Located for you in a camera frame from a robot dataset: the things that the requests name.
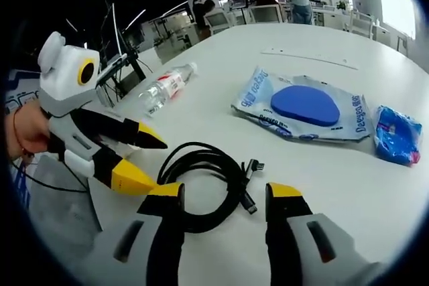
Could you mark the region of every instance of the blue package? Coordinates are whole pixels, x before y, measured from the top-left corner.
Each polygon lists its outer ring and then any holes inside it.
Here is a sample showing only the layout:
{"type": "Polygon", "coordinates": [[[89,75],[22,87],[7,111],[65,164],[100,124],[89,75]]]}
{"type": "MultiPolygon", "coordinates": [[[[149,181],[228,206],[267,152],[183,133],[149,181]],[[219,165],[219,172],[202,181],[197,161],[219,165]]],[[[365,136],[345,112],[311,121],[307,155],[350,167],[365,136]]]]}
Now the blue package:
{"type": "Polygon", "coordinates": [[[386,106],[379,106],[377,116],[374,136],[377,156],[401,165],[417,163],[422,125],[386,106]]]}

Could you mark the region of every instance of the blue sponge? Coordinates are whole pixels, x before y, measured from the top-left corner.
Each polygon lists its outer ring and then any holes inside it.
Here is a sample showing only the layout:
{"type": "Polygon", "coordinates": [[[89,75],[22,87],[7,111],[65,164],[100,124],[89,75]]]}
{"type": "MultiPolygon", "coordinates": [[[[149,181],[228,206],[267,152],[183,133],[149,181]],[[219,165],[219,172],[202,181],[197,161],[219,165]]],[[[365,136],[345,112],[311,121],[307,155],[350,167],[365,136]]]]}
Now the blue sponge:
{"type": "Polygon", "coordinates": [[[322,90],[309,86],[289,86],[275,93],[271,107],[283,117],[321,127],[330,127],[340,119],[334,100],[322,90]]]}

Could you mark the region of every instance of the water bottle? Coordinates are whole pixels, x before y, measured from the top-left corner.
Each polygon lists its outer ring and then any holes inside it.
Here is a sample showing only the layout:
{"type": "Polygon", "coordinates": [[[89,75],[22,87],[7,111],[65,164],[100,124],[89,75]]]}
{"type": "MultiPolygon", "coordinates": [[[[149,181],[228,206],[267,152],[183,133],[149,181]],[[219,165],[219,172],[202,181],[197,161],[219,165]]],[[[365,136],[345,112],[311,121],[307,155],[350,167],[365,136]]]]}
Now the water bottle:
{"type": "Polygon", "coordinates": [[[139,95],[145,111],[152,114],[182,90],[196,72],[196,64],[173,67],[139,95]]]}

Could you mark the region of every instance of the desk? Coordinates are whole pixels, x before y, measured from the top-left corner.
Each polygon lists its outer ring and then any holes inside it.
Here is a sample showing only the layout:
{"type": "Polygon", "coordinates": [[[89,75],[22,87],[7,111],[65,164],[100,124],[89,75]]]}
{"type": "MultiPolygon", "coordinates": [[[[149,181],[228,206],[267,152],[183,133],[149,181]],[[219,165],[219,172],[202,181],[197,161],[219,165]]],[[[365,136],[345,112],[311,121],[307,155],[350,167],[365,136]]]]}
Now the desk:
{"type": "MultiPolygon", "coordinates": [[[[265,169],[248,185],[259,209],[254,215],[248,215],[239,206],[216,229],[186,235],[179,285],[269,285],[265,184],[270,181],[301,190],[312,211],[326,214],[346,230],[355,239],[357,251],[369,261],[390,262],[407,245],[428,203],[427,136],[422,142],[419,164],[410,168],[351,149],[285,141],[235,116],[230,104],[256,65],[260,65],[272,73],[306,74],[364,94],[369,104],[386,104],[412,115],[427,129],[427,73],[395,50],[361,36],[287,23],[232,27],[180,54],[158,73],[189,62],[198,64],[198,78],[148,121],[166,140],[169,149],[138,151],[131,160],[156,177],[162,162],[175,147],[202,141],[222,149],[238,162],[256,158],[265,163],[265,169]],[[270,46],[347,58],[355,61],[359,69],[260,54],[270,46]]],[[[128,117],[142,118],[138,95],[144,86],[143,83],[134,88],[118,104],[118,111],[128,117]]],[[[184,181],[186,209],[190,212],[213,211],[226,195],[225,184],[215,178],[194,177],[184,181]]],[[[92,182],[91,193],[103,187],[99,188],[92,182]]],[[[118,211],[119,205],[123,213],[133,212],[133,207],[139,205],[138,200],[118,202],[110,191],[104,200],[93,196],[93,202],[96,209],[102,206],[110,216],[118,211]]]]}

